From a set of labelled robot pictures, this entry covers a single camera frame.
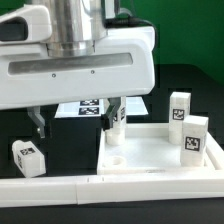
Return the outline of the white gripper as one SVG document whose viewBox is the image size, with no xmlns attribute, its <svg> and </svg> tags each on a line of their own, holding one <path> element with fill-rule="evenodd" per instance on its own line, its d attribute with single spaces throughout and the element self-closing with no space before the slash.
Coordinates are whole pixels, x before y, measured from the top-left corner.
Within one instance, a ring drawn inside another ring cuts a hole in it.
<svg viewBox="0 0 224 224">
<path fill-rule="evenodd" d="M 0 45 L 0 110 L 29 107 L 28 116 L 44 138 L 40 106 L 107 98 L 101 124 L 109 130 L 120 97 L 153 89 L 154 46 L 150 26 L 110 29 L 95 43 L 95 52 L 83 57 L 51 58 L 43 44 Z"/>
</svg>

